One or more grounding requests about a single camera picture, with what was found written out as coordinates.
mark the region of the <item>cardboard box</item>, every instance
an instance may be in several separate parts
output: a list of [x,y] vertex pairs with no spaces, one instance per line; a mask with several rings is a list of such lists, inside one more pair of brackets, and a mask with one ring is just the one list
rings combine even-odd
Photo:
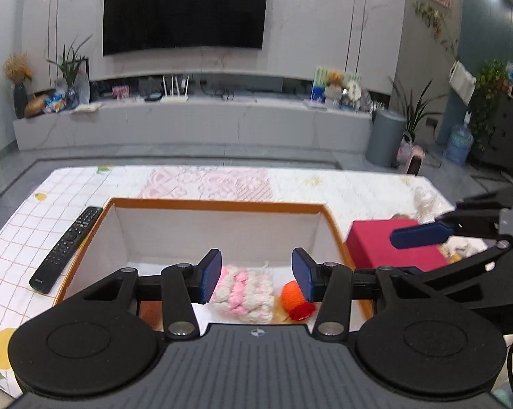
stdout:
[[[81,246],[57,302],[122,267],[134,267],[140,276],[156,275],[173,264],[197,264],[212,248],[222,252],[223,265],[267,265],[279,294],[294,280],[295,247],[317,262],[354,267],[330,213],[320,204],[112,198]],[[218,317],[212,304],[193,306],[202,333],[209,322],[233,322]],[[363,322],[354,304],[351,329]]]

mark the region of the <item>table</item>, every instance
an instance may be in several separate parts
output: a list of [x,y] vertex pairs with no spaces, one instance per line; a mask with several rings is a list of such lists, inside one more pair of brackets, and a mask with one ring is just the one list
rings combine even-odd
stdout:
[[[437,195],[434,213],[451,210],[426,178],[405,175],[192,166],[55,170],[0,231],[0,332],[17,328],[54,304],[64,277],[47,296],[34,292],[29,278],[86,206],[103,206],[111,197],[324,203],[346,236],[356,219],[415,214],[418,187]],[[20,394],[10,369],[0,369],[0,387],[12,396]]]

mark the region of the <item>tv remote control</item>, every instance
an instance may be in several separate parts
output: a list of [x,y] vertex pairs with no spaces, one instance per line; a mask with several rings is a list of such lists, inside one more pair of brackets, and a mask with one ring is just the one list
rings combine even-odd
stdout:
[[101,211],[102,208],[92,206],[84,209],[30,278],[29,285],[33,289],[43,294],[50,292],[80,243],[92,229]]

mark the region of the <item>orange yarn ball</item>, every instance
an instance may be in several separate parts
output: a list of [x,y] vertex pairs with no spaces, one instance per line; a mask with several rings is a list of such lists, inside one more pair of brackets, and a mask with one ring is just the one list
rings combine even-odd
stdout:
[[281,291],[281,305],[285,311],[289,313],[305,302],[306,300],[304,300],[304,296],[296,280],[289,281],[283,286],[283,290]]

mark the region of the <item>television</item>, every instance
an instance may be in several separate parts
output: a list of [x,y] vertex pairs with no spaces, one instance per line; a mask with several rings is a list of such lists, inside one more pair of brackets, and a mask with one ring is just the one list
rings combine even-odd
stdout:
[[103,55],[174,47],[262,49],[266,0],[105,0]]

